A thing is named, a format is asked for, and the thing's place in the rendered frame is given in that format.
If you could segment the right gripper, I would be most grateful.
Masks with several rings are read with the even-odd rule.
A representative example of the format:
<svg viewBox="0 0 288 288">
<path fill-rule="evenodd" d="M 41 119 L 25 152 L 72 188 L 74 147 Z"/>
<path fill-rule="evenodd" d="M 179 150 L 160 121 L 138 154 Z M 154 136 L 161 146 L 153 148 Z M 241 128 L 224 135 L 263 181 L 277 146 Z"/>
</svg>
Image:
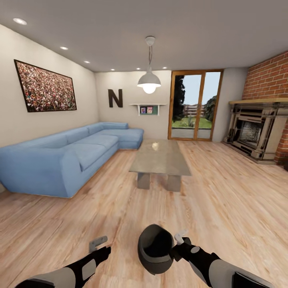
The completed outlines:
<svg viewBox="0 0 288 288">
<path fill-rule="evenodd" d="M 184 243 L 182 243 L 181 245 L 176 245 L 171 250 L 167 249 L 170 258 L 176 259 L 177 262 L 181 258 L 185 259 L 185 257 L 184 257 L 184 249 L 185 249 L 186 246 L 192 245 L 192 243 L 191 243 L 191 241 L 190 241 L 190 239 L 188 237 L 185 237 L 183 239 L 183 241 L 184 241 Z"/>
</svg>

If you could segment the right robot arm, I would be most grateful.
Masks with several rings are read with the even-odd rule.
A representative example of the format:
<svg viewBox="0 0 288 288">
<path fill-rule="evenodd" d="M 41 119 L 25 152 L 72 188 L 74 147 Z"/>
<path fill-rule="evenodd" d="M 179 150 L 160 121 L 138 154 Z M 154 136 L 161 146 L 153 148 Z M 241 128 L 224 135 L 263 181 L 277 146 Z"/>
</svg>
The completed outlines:
<svg viewBox="0 0 288 288">
<path fill-rule="evenodd" d="M 214 252 L 209 254 L 201 247 L 192 245 L 189 232 L 183 228 L 174 235 L 177 245 L 167 249 L 170 258 L 181 258 L 190 263 L 195 274 L 211 288 L 276 288 L 271 282 L 224 260 Z"/>
</svg>

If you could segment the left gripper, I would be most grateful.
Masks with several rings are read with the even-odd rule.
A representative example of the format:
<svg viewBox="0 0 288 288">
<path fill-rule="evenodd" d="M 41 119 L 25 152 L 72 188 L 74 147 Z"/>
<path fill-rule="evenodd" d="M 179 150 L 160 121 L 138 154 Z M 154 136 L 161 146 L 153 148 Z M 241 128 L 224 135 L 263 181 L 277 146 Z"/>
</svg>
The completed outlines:
<svg viewBox="0 0 288 288">
<path fill-rule="evenodd" d="M 108 259 L 110 253 L 111 253 L 111 247 L 106 248 L 105 246 L 97 251 L 92 252 L 91 254 L 97 257 L 98 259 L 97 265 L 99 265 L 101 262 Z"/>
</svg>

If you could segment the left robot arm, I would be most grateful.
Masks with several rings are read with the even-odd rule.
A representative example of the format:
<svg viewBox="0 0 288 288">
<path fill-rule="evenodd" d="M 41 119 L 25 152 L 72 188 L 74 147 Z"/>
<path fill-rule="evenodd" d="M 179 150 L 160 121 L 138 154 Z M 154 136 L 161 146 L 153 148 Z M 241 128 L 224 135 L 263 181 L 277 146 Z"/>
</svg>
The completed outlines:
<svg viewBox="0 0 288 288">
<path fill-rule="evenodd" d="M 111 247 L 106 248 L 105 246 L 97 250 L 98 245 L 107 241 L 107 236 L 101 236 L 91 241 L 89 255 L 56 271 L 26 278 L 15 288 L 83 288 L 88 279 L 95 274 L 96 267 L 108 259 Z"/>
</svg>

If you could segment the cauldron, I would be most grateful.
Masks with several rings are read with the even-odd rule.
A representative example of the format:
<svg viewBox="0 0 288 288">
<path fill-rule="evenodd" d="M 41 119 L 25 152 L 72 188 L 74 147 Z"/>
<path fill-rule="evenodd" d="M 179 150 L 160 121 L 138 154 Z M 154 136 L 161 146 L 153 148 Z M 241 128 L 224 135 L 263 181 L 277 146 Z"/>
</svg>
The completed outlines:
<svg viewBox="0 0 288 288">
<path fill-rule="evenodd" d="M 167 249 L 174 247 L 170 232 L 157 224 L 146 227 L 138 239 L 138 254 L 141 264 L 152 275 L 166 272 L 174 258 L 170 258 Z"/>
</svg>

